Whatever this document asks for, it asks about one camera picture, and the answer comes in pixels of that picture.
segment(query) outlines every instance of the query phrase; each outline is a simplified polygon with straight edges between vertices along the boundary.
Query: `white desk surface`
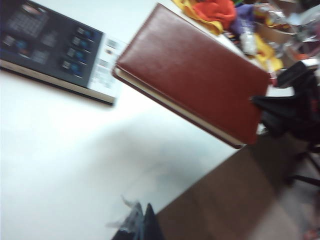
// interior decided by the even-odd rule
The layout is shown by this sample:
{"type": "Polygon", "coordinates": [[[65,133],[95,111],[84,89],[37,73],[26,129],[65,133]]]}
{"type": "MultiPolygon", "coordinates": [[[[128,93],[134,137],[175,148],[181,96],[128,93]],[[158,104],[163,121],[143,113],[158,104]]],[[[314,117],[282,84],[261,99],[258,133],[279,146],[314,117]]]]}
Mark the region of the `white desk surface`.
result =
{"type": "MultiPolygon", "coordinates": [[[[157,1],[37,2],[128,43],[157,1]]],[[[121,195],[158,212],[236,152],[126,85],[110,107],[4,71],[0,82],[3,240],[110,239],[106,224],[130,211],[121,195]]]]}

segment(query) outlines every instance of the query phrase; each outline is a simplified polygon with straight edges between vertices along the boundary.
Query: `yellow fabric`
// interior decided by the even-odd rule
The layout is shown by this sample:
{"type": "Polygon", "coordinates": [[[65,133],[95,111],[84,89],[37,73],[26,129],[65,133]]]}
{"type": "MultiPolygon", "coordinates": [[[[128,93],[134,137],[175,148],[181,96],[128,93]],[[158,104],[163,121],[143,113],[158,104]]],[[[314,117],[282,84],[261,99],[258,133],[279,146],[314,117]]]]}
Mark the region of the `yellow fabric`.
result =
{"type": "Polygon", "coordinates": [[[223,32],[224,28],[221,22],[206,21],[198,17],[196,12],[192,8],[192,6],[197,3],[196,0],[172,0],[172,1],[183,11],[185,15],[187,15],[192,19],[202,22],[210,30],[211,33],[215,35],[219,35],[223,32]]]}
{"type": "Polygon", "coordinates": [[[259,61],[260,65],[266,71],[278,71],[279,69],[282,69],[284,65],[280,59],[275,57],[275,51],[273,50],[273,48],[268,44],[264,43],[259,34],[255,33],[254,36],[256,49],[258,52],[258,54],[255,55],[255,59],[259,61]],[[268,67],[268,60],[272,69],[269,69],[268,67]]]}
{"type": "MultiPolygon", "coordinates": [[[[197,3],[196,0],[172,0],[188,17],[200,21],[207,27],[211,33],[219,35],[223,32],[224,28],[219,21],[205,21],[198,17],[192,6],[197,3]]],[[[261,37],[255,33],[255,42],[258,54],[255,57],[257,61],[266,71],[277,71],[283,68],[283,63],[280,59],[275,57],[275,52],[268,44],[264,43],[261,37]]]]}

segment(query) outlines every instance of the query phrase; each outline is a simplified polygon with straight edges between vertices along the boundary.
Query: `leather cover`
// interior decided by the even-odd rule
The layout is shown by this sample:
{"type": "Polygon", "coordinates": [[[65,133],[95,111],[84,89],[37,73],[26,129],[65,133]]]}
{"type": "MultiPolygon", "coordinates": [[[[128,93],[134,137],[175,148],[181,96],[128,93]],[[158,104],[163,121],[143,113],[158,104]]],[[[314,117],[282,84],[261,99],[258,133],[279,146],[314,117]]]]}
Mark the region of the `leather cover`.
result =
{"type": "MultiPolygon", "coordinates": [[[[269,74],[163,5],[157,4],[115,68],[241,142],[255,143],[261,111],[250,98],[266,94],[269,74]]],[[[119,77],[115,69],[113,75],[179,114],[119,77]]],[[[239,147],[187,116],[182,117],[239,147]]]]}

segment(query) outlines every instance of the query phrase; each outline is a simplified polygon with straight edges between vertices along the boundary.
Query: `black chair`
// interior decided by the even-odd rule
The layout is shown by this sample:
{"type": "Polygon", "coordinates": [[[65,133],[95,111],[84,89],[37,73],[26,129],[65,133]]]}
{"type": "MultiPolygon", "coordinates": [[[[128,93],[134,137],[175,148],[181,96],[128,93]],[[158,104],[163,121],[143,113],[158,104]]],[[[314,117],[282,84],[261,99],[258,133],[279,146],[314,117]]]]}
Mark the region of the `black chair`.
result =
{"type": "MultiPolygon", "coordinates": [[[[301,62],[293,65],[286,71],[297,72],[301,62]]],[[[320,166],[316,163],[310,153],[320,153],[320,88],[314,69],[305,68],[303,74],[294,74],[290,82],[294,88],[294,96],[288,97],[266,97],[254,96],[252,102],[263,110],[261,122],[269,134],[280,137],[289,132],[294,137],[307,141],[308,147],[305,152],[298,155],[300,159],[307,157],[320,173],[320,166]]],[[[285,84],[282,75],[278,80],[285,84]]],[[[320,187],[320,179],[314,179],[301,175],[293,175],[286,179],[289,183],[294,180],[303,181],[320,187]]]]}

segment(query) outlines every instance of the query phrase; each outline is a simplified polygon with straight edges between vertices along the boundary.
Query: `brown floor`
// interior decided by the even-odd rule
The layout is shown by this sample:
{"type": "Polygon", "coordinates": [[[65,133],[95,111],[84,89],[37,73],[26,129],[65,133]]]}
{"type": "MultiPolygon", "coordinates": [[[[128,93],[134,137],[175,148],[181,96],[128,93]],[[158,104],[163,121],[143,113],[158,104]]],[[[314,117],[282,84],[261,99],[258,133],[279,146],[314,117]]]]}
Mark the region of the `brown floor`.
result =
{"type": "Polygon", "coordinates": [[[294,160],[305,144],[261,136],[230,157],[157,216],[167,240],[301,240],[320,226],[319,188],[284,176],[319,178],[307,161],[294,160]]]}

